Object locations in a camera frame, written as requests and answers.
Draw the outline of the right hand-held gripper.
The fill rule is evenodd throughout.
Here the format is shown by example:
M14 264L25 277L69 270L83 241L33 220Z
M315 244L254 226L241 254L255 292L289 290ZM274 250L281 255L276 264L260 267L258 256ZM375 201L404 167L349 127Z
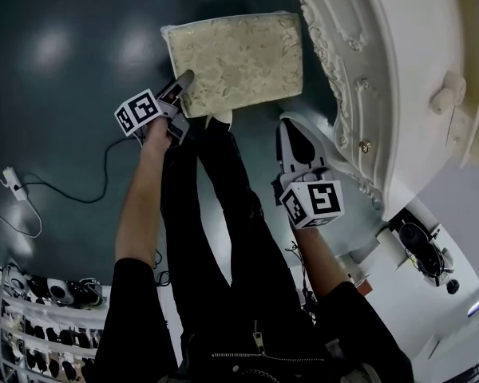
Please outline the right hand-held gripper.
M345 214L341 183L324 167L325 149L312 131L294 120L281 119L276 155L282 170L314 168L281 174L272 183L275 202L284 207L294 229L323 226Z

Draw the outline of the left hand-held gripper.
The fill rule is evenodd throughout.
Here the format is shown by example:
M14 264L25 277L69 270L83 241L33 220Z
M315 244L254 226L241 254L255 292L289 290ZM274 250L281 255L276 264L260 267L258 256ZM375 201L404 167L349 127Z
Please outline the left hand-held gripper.
M181 145L188 133L189 123L183 114L180 98L193 82L194 76L194 72L188 69L172 79L156 96L146 89L123 102L114 116L125 136L163 117L172 136L172 146Z

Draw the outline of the person's left hand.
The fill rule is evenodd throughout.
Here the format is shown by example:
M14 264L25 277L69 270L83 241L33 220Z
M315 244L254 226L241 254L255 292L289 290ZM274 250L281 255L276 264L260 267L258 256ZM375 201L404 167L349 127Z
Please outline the person's left hand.
M168 122L163 116L157 117L147 125L147 134L142 152L149 155L164 155L172 143L168 133Z

